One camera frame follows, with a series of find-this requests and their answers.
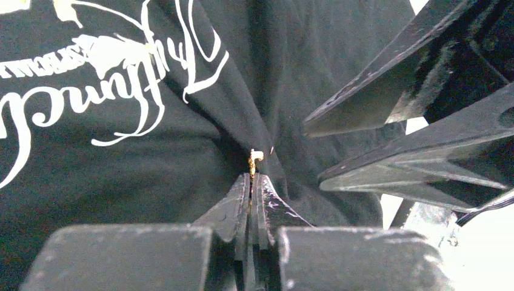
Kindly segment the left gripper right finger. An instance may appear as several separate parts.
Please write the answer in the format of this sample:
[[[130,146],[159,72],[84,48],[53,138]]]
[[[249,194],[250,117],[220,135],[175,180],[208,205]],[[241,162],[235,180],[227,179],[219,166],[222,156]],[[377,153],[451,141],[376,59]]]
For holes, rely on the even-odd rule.
[[[311,227],[277,193],[270,178],[255,174],[252,184],[252,244],[260,249],[273,247],[282,226]]]

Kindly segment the small gold brooch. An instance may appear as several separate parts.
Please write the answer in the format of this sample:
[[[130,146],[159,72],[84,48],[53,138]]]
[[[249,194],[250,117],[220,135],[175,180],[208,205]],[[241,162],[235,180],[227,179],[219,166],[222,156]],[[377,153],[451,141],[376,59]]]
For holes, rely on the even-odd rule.
[[[257,151],[255,149],[250,150],[250,156],[248,158],[248,164],[249,164],[249,175],[250,179],[253,180],[255,173],[256,173],[256,161],[263,161],[264,160],[264,152]]]

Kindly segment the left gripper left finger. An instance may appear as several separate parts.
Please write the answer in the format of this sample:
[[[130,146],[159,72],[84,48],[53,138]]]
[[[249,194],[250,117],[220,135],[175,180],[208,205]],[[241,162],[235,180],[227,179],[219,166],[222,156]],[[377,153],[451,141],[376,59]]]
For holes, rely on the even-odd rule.
[[[250,175],[239,175],[226,196],[193,222],[208,226],[225,243],[234,245],[234,258],[243,261],[247,249],[247,222],[250,206]]]

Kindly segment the black floral t-shirt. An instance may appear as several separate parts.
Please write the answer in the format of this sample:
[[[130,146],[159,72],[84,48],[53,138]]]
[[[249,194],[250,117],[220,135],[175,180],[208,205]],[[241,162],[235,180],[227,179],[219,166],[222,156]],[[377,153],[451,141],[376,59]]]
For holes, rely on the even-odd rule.
[[[315,226],[381,227],[379,196],[316,177],[403,136],[302,120],[413,18],[409,1],[2,1],[1,289],[71,224],[185,223],[262,151]]]

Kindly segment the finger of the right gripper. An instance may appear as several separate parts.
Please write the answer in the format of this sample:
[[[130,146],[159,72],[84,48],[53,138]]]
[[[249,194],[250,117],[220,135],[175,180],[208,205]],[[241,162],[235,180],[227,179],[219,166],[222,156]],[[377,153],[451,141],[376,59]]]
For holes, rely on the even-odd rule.
[[[318,178],[327,192],[400,196],[457,212],[513,193],[513,86]]]
[[[361,73],[306,117],[304,136],[387,124],[401,96],[416,84],[416,69],[430,46],[460,20],[469,22],[487,6],[487,1],[429,1]]]

